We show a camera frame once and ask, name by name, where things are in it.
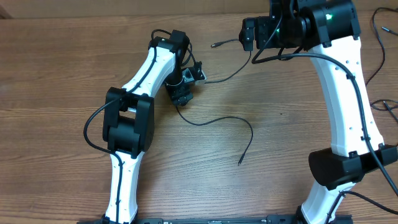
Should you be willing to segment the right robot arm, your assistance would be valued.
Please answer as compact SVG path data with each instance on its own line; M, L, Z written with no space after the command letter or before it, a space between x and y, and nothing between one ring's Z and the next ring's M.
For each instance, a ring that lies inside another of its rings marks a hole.
M268 16L243 20L239 41L262 63L265 49L278 60L308 57L318 74L330 119L331 145L308 163L311 191L293 215L269 215L267 223L351 223L336 211L353 187L374 170L397 161L371 111L361 66L358 15L351 1L271 1ZM285 54L284 49L293 49Z

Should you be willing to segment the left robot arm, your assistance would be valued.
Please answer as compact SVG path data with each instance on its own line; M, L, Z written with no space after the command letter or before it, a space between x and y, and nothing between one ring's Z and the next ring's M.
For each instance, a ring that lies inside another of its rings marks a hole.
M106 94L103 140L111 152L111 193L103 223L133 223L137 217L137 182L144 153L154 137L154 98L165 86L174 105L192 99L183 58L190 44L186 33L173 30L168 38L154 37L147 58L122 88Z

